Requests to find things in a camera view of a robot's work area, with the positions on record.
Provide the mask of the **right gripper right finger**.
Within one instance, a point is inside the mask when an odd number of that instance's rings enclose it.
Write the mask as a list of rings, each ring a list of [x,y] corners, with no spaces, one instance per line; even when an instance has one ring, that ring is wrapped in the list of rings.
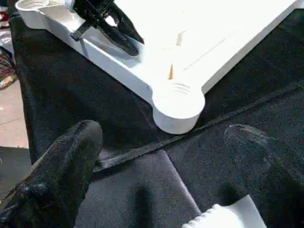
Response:
[[[225,148],[269,228],[304,226],[304,154],[249,125],[224,132]]]

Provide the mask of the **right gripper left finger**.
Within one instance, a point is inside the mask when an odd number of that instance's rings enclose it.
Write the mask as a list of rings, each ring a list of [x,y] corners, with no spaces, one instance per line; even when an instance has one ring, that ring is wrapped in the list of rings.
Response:
[[[58,137],[6,195],[2,228],[72,228],[103,145],[100,124],[80,121]]]

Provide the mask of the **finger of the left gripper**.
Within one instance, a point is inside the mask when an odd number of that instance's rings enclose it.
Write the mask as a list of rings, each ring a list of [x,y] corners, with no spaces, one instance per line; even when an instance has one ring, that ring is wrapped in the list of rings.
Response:
[[[134,24],[129,19],[129,17],[115,4],[111,5],[111,17],[116,22],[117,28],[120,32],[125,35],[137,40],[138,42],[144,44],[144,39],[137,32]]]
[[[139,54],[138,48],[130,41],[130,37],[120,32],[117,26],[109,25],[105,19],[99,21],[97,28],[115,46],[130,56]]]

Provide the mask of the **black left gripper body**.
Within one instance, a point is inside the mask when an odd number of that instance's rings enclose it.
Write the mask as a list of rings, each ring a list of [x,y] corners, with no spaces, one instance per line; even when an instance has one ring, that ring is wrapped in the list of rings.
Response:
[[[74,11],[84,20],[102,20],[113,5],[113,0],[75,0]]]

